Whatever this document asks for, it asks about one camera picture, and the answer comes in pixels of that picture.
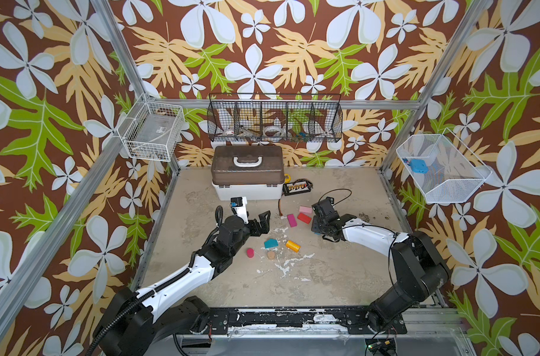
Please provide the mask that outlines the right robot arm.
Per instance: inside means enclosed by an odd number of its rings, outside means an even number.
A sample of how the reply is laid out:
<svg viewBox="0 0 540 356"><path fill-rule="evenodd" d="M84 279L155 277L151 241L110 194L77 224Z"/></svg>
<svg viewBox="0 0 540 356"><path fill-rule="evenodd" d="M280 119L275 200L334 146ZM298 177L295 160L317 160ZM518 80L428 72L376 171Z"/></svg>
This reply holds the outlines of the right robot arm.
<svg viewBox="0 0 540 356"><path fill-rule="evenodd" d="M332 197L312 206L312 231L330 242L357 243L386 256L396 278L391 288L372 302L365 325L373 332L390 329L409 307L425 301L452 277L432 239L420 231L395 232L352 214L340 215Z"/></svg>

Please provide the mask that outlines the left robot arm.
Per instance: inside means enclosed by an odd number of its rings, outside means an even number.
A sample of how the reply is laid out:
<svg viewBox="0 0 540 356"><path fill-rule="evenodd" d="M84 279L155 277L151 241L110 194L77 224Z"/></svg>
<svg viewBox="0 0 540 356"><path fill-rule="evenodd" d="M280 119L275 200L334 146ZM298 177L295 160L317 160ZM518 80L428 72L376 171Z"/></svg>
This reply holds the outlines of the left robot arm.
<svg viewBox="0 0 540 356"><path fill-rule="evenodd" d="M230 267L249 237L269 233L270 219L270 211L253 220L238 215L227 217L217 224L201 248L191 254L188 264L151 286L118 292L85 354L92 355L100 349L105 355L144 355L161 338L158 333L165 326L184 320L191 326L191 315L172 307Z"/></svg>

